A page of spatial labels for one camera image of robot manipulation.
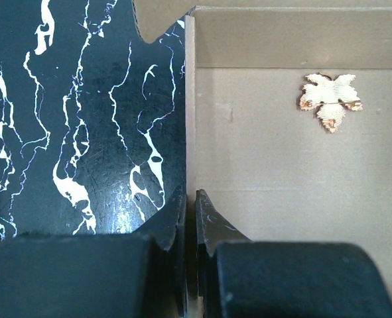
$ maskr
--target grape leaf ornament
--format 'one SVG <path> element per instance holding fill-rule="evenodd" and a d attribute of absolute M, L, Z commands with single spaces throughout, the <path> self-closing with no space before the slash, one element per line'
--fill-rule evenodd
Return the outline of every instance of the grape leaf ornament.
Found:
<path fill-rule="evenodd" d="M 330 133 L 336 132 L 342 124 L 346 109 L 361 111 L 362 103 L 356 90 L 350 85 L 355 75 L 338 76 L 334 81 L 330 76 L 317 73 L 305 76 L 310 84 L 303 86 L 300 109 L 318 109 L 316 116 Z"/>

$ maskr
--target metallic leaf charm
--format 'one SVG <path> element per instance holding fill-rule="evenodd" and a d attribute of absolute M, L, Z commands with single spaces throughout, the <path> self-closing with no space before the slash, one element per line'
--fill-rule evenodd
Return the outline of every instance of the metallic leaf charm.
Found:
<path fill-rule="evenodd" d="M 350 85 L 355 75 L 340 75 L 334 81 L 324 74 L 310 74 L 305 78 L 310 84 L 303 86 L 304 94 L 300 98 L 300 109 L 309 111 L 319 107 L 316 116 L 331 133 L 342 124 L 342 119 L 346 115 L 345 109 L 362 110 L 358 93 Z"/>

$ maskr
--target cardboard flap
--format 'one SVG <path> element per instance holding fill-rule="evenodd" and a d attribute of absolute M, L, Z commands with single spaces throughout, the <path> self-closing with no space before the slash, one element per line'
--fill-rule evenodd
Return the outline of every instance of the cardboard flap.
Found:
<path fill-rule="evenodd" d="M 392 0 L 198 0 L 197 5 L 228 8 L 378 8 Z"/>
<path fill-rule="evenodd" d="M 154 42 L 179 18 L 197 5 L 197 0 L 132 0 L 139 36 Z"/>

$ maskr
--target cardboard box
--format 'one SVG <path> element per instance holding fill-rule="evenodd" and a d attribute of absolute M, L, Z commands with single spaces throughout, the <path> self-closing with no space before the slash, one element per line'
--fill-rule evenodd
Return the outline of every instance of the cardboard box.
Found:
<path fill-rule="evenodd" d="M 392 297 L 392 0 L 134 0 L 154 41 L 186 19 L 187 187 L 253 240 L 364 248 Z M 354 74 L 327 133 L 304 76 Z"/>

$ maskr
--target black marbled board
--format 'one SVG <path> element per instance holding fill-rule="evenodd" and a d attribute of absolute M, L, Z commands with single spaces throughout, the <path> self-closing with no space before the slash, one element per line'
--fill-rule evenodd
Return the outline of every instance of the black marbled board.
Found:
<path fill-rule="evenodd" d="M 0 240 L 156 213 L 185 182 L 184 67 L 184 23 L 146 44 L 131 0 L 0 0 Z"/>

